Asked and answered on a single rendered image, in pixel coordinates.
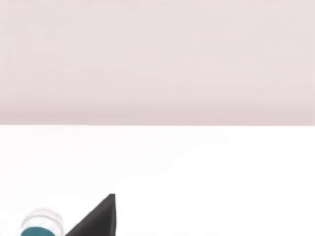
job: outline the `translucent lid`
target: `translucent lid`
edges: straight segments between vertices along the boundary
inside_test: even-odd
[[[63,236],[62,217],[47,208],[36,209],[25,217],[21,225],[22,232],[33,227],[41,227],[51,231],[55,236]]]

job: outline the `bottle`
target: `bottle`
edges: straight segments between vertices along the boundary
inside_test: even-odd
[[[21,229],[21,236],[63,236],[63,219],[50,209],[36,209],[25,217]]]

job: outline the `black object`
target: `black object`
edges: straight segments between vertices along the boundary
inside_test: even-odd
[[[115,236],[116,199],[110,194],[65,236]]]

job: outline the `teal label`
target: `teal label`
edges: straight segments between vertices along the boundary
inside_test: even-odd
[[[42,227],[30,227],[25,229],[21,236],[55,236],[50,230]]]

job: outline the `teal object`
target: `teal object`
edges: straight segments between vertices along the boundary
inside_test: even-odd
[[[30,227],[25,229],[21,236],[55,236],[50,230],[42,227]]]

